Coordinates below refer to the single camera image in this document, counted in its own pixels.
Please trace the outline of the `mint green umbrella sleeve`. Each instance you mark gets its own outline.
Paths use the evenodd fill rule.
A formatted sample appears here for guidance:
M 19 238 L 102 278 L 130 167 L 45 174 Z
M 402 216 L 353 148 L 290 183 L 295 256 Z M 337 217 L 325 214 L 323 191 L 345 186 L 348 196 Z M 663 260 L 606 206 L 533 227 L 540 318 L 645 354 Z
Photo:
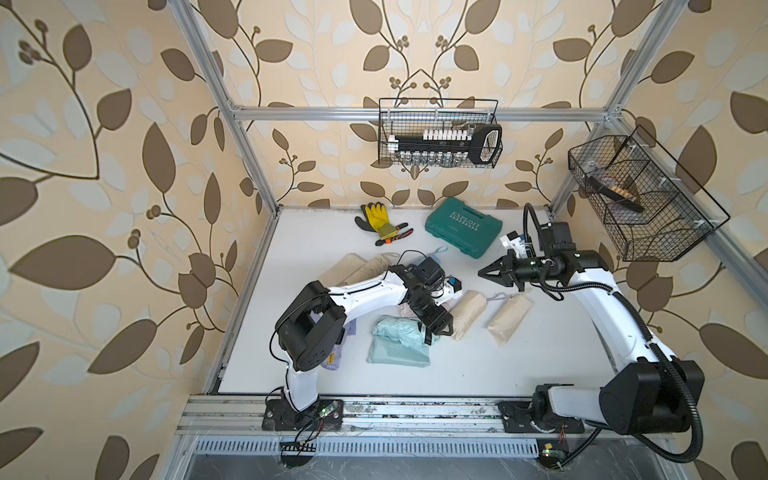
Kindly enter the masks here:
M 367 362 L 414 368 L 425 368 L 431 364 L 427 346 L 405 346 L 379 337 L 372 341 Z

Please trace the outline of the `blue umbrella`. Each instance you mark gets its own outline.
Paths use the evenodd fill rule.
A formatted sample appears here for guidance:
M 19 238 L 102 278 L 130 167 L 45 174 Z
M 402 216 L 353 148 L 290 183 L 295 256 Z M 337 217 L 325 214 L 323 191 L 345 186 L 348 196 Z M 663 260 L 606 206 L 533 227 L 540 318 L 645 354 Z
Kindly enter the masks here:
M 442 254 L 446 253 L 448 250 L 449 250 L 449 248 L 446 245 L 440 246 L 439 248 L 437 248 L 433 252 L 429 253 L 428 257 L 430 259 L 434 260 L 436 263 L 440 264 L 441 263 L 440 256 Z

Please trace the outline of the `purple umbrella sleeve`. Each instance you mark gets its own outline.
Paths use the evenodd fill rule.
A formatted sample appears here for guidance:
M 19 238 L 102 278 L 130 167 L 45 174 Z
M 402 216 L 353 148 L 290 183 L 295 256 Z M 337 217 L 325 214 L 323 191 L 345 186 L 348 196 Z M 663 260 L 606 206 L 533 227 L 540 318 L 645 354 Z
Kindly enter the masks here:
M 346 336 L 354 336 L 357 330 L 357 320 L 349 320 L 344 325 L 344 332 Z

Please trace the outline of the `purple umbrella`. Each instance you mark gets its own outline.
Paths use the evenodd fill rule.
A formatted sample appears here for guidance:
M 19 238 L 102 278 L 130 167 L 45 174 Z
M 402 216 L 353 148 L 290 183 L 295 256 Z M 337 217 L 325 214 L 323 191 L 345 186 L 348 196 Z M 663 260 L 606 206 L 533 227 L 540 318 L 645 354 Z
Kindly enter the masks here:
M 324 369 L 336 371 L 340 368 L 344 343 L 345 341 L 342 340 L 339 344 L 333 346 L 331 353 L 321 364 Z

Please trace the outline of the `pink sleeved umbrella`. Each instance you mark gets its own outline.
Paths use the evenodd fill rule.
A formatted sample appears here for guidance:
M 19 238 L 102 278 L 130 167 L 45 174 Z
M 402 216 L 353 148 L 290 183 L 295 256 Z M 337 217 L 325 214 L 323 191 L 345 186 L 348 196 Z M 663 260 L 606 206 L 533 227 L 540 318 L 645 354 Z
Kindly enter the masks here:
M 419 316 L 411 309 L 408 304 L 398 305 L 398 313 L 400 318 L 418 320 Z

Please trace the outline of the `beige sleeved umbrella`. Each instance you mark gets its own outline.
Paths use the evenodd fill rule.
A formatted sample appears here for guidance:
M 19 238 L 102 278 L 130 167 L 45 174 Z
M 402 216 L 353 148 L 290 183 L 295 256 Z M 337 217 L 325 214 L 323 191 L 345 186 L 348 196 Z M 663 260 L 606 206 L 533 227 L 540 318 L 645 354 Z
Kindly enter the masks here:
M 325 287 L 343 285 L 345 280 L 357 272 L 366 264 L 366 260 L 356 254 L 347 254 L 329 270 L 318 277 L 318 281 Z

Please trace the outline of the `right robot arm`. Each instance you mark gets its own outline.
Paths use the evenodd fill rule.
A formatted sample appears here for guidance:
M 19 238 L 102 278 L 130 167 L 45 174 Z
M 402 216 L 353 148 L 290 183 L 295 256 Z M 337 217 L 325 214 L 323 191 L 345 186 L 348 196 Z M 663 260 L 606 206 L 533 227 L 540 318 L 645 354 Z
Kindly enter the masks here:
M 550 297 L 573 295 L 589 315 L 615 375 L 602 387 L 537 386 L 527 413 L 530 423 L 551 430 L 574 419 L 634 437 L 702 436 L 697 410 L 705 380 L 701 368 L 679 359 L 650 331 L 605 259 L 596 251 L 577 249 L 565 223 L 545 224 L 538 234 L 538 248 L 527 234 L 502 236 L 505 254 L 479 276 L 518 290 L 538 287 Z

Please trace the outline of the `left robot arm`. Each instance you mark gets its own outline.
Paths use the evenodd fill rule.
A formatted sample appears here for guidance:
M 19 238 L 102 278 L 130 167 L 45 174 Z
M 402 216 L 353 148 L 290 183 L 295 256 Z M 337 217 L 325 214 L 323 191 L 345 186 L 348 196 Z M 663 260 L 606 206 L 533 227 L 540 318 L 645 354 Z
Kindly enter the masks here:
M 423 350 L 453 334 L 446 303 L 463 294 L 462 282 L 426 256 L 418 264 L 395 264 L 355 284 L 307 284 L 275 324 L 274 334 L 288 355 L 283 398 L 295 412 L 318 400 L 318 368 L 346 335 L 348 323 L 384 308 L 407 306 L 415 315 L 385 320 L 382 336 L 391 344 Z

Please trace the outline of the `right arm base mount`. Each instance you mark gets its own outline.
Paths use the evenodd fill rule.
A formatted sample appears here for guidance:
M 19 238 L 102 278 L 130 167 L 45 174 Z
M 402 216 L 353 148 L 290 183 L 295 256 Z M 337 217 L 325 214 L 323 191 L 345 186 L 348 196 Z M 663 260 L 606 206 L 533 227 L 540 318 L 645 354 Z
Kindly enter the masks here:
M 552 409 L 549 390 L 555 384 L 536 387 L 529 399 L 504 400 L 497 403 L 506 433 L 582 434 L 584 423 L 573 417 L 562 417 Z

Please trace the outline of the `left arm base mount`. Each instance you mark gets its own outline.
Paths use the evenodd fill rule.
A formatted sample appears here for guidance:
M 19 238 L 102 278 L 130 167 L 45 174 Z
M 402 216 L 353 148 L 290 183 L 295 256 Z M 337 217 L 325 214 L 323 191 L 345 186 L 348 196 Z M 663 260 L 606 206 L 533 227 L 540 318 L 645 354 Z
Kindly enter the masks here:
M 286 395 L 270 394 L 265 398 L 261 428 L 264 431 L 299 432 L 323 425 L 324 431 L 339 431 L 344 417 L 345 403 L 334 398 L 319 398 L 307 409 L 295 410 Z

